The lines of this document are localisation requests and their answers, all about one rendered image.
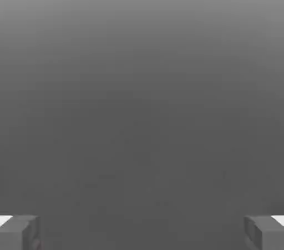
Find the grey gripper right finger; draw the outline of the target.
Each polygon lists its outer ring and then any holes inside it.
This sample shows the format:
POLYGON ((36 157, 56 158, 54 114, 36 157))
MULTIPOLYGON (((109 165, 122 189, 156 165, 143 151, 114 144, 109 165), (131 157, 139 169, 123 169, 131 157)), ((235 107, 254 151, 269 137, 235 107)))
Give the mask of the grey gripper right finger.
POLYGON ((248 250, 284 250, 284 215, 245 216, 248 250))

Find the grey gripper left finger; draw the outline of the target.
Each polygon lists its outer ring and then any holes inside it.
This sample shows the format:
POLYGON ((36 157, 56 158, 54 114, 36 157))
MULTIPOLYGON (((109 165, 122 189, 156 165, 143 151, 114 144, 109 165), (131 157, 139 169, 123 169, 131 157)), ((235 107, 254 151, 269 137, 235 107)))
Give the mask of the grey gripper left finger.
POLYGON ((42 250, 40 217, 0 215, 0 250, 42 250))

